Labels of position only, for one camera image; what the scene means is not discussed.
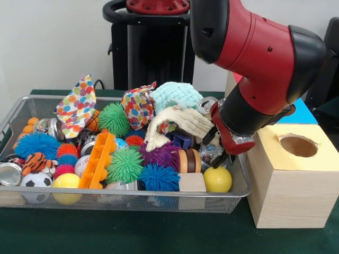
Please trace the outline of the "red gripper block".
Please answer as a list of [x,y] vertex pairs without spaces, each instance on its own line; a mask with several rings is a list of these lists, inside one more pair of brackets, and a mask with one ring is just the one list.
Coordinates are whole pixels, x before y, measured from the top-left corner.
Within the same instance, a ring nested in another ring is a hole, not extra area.
[[204,136],[202,144],[204,146],[209,144],[218,146],[220,135],[221,144],[225,149],[220,158],[220,166],[226,169],[234,169],[237,167],[237,155],[252,149],[255,146],[255,142],[252,135],[246,137],[238,136],[223,123],[220,116],[220,108],[224,102],[225,99],[220,99],[212,105],[210,114],[215,126]]

